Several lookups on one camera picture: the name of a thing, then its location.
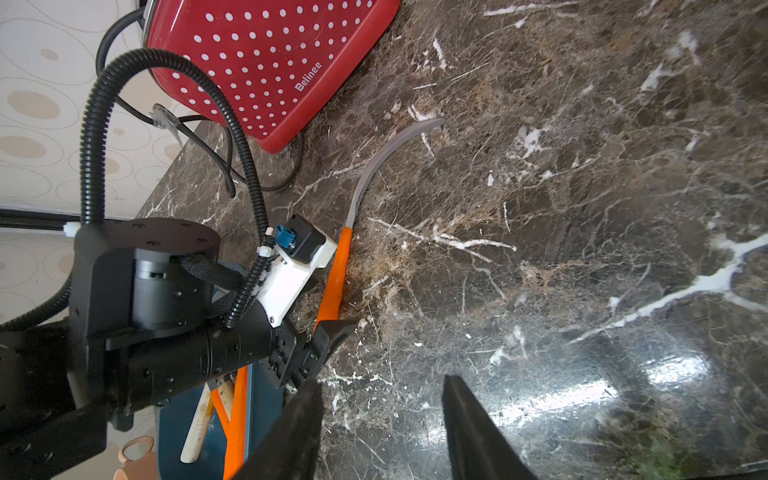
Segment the red polka dot toaster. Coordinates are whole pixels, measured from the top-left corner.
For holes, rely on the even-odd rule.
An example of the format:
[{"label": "red polka dot toaster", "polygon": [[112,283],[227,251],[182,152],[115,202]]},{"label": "red polka dot toaster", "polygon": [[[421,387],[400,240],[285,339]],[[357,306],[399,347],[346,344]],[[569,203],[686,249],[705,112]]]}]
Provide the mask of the red polka dot toaster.
[{"label": "red polka dot toaster", "polygon": [[[153,0],[144,45],[191,60],[219,85],[245,132],[274,154],[327,103],[395,17],[399,0]],[[224,124],[190,79],[156,68],[173,99]]]}]

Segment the blue connector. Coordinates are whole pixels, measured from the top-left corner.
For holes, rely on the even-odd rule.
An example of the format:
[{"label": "blue connector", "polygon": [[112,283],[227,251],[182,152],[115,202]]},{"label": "blue connector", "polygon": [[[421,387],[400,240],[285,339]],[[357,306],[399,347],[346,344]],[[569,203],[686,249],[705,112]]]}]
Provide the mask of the blue connector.
[{"label": "blue connector", "polygon": [[290,228],[285,228],[282,225],[275,227],[275,231],[275,243],[280,245],[284,250],[291,250],[296,246],[293,242],[296,239],[296,232]]}]

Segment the black corrugated cable conduit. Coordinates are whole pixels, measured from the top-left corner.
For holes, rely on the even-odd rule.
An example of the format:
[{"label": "black corrugated cable conduit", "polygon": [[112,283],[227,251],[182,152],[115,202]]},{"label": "black corrugated cable conduit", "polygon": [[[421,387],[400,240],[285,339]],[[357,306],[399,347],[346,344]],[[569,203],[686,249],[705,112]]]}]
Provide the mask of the black corrugated cable conduit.
[{"label": "black corrugated cable conduit", "polygon": [[[91,96],[86,104],[86,116],[81,135],[81,205],[85,223],[104,219],[104,148],[106,146],[109,117],[120,90],[128,80],[148,68],[169,68],[197,83],[218,107],[232,134],[232,140],[250,195],[253,218],[256,221],[259,245],[269,244],[266,229],[269,221],[266,215],[264,198],[261,193],[256,165],[250,153],[250,147],[243,128],[237,120],[234,109],[224,93],[194,63],[169,51],[142,48],[129,51],[115,58],[99,75]],[[238,290],[232,310],[227,316],[227,326],[237,326],[240,317],[250,303],[250,296],[258,282],[268,259],[259,257],[246,275],[243,286]]]}]

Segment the orange handle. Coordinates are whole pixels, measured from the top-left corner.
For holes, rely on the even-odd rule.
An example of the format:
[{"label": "orange handle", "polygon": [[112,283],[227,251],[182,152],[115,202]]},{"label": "orange handle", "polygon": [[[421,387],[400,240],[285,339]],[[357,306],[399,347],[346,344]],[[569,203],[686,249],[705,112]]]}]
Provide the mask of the orange handle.
[{"label": "orange handle", "polygon": [[346,262],[349,259],[349,246],[352,244],[352,229],[344,227],[339,238],[339,246],[336,248],[336,257],[333,259],[331,274],[328,277],[326,292],[323,301],[317,310],[317,323],[324,320],[338,320],[341,297],[344,293],[344,279],[346,278]]},{"label": "orange handle", "polygon": [[237,370],[235,400],[227,434],[227,452],[224,454],[224,480],[234,477],[245,462],[245,419],[248,400],[248,367]]}]

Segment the belinee logo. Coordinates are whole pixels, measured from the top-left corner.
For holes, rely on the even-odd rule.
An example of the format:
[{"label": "belinee logo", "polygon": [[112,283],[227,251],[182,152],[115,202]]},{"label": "belinee logo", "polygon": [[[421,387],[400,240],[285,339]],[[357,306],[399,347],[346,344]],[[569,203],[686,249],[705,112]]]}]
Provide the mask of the belinee logo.
[{"label": "belinee logo", "polygon": [[308,71],[306,75],[301,76],[301,81],[294,85],[294,88],[298,91],[304,91],[304,88],[310,84],[312,79],[317,75],[317,72],[320,71],[322,65],[320,62],[315,63],[315,66],[312,67],[311,71]]}]

